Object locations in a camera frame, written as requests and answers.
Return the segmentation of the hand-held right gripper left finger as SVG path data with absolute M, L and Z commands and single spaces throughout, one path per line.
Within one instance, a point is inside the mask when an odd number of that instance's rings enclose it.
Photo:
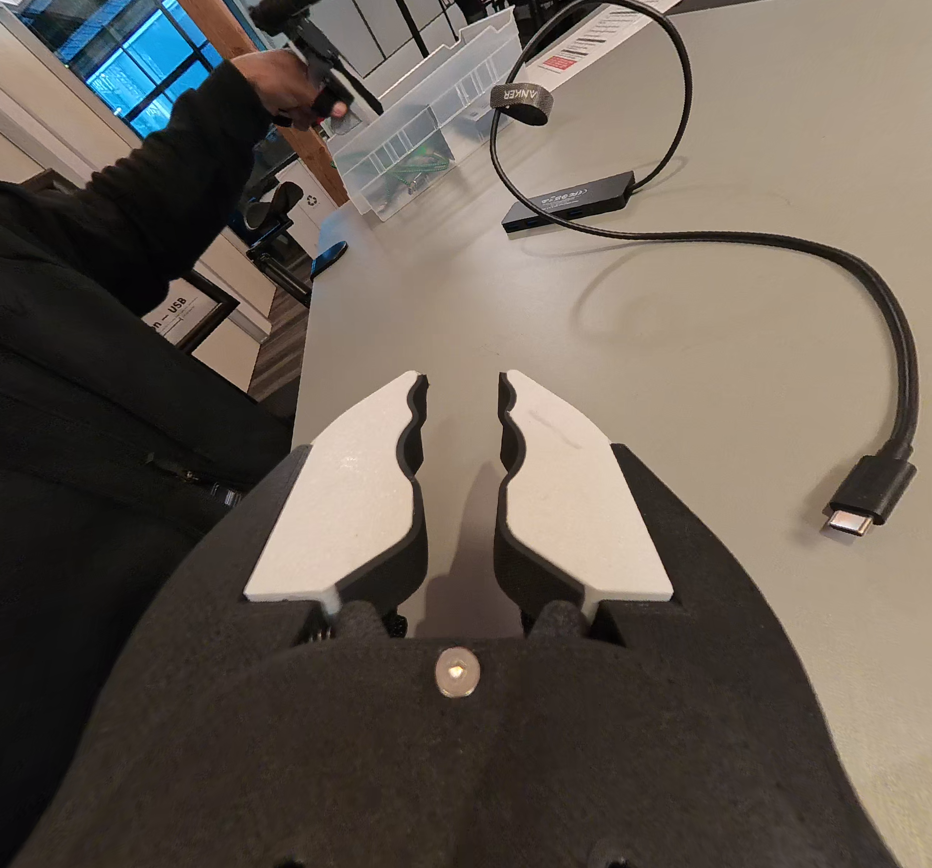
M 410 370 L 334 419 L 306 448 L 243 589 L 250 603 L 354 601 L 390 616 L 426 578 L 417 471 L 429 381 Z

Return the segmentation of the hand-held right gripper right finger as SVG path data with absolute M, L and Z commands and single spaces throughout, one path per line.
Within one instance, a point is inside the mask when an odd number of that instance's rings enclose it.
M 673 605 L 674 587 L 608 436 L 519 370 L 499 373 L 494 573 L 534 624 L 562 602 L 593 623 L 604 603 Z

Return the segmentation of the clear plastic organizer box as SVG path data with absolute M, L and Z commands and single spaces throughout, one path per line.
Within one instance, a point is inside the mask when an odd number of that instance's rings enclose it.
M 383 95 L 383 112 L 364 123 L 334 123 L 329 148 L 361 215 L 384 221 L 463 163 L 488 140 L 491 89 L 522 46 L 513 8 L 464 27 Z

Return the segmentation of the person's left forearm black sleeve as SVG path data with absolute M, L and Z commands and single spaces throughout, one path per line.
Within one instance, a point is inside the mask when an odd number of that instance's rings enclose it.
M 2 183 L 2 297 L 19 268 L 76 274 L 133 315 L 153 311 L 227 226 L 270 128 L 231 63 L 181 95 L 165 129 L 70 192 Z

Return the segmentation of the person's left hand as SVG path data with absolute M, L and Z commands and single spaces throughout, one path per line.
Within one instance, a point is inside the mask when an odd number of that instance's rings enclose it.
M 324 112 L 318 101 L 323 88 L 309 66 L 290 50 L 254 51 L 233 58 L 230 64 L 250 84 L 273 119 L 287 119 L 297 131 L 310 130 L 327 117 L 342 118 L 349 112 L 349 106 L 340 100 Z

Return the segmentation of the glass window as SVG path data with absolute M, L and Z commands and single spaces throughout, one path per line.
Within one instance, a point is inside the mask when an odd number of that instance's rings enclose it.
M 24 0 L 14 12 L 141 138 L 223 60 L 178 0 Z

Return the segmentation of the white recycling bin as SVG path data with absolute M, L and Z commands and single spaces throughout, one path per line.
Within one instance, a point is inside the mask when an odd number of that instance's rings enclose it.
M 276 180 L 279 186 L 292 184 L 301 189 L 301 199 L 288 214 L 292 222 L 288 233 L 309 257 L 317 256 L 321 250 L 321 227 L 336 210 L 335 202 L 297 158 L 284 165 L 276 174 Z

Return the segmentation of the black office chair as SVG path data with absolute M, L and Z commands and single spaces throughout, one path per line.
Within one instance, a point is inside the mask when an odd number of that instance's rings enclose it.
M 292 211 L 303 196 L 296 183 L 282 182 L 269 200 L 249 201 L 242 219 L 251 264 L 278 290 L 308 309 L 311 285 L 297 274 L 297 266 L 310 256 L 292 233 Z

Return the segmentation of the framed white sign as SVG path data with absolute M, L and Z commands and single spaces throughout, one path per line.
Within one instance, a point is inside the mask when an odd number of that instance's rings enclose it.
M 227 318 L 239 301 L 197 271 L 175 280 L 166 299 L 142 320 L 186 355 L 192 355 Z

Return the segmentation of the person's black jacket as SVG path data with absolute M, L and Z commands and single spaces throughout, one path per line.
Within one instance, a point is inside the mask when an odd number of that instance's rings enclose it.
M 2 185 L 2 866 L 157 591 L 292 429 L 143 318 L 240 186 Z

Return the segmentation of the white printed paper sheet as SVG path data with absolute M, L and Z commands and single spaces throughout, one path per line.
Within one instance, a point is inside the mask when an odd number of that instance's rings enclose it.
M 667 14 L 683 0 L 637 1 Z M 647 16 L 604 5 L 562 36 L 552 49 L 523 67 L 519 79 L 553 92 L 651 24 Z

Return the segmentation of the wooden post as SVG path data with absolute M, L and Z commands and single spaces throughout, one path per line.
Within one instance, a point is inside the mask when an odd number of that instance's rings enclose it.
M 258 51 L 253 37 L 225 0 L 178 0 L 216 50 L 226 59 Z M 279 127 L 280 134 L 338 207 L 349 201 L 331 155 L 315 129 L 297 131 Z

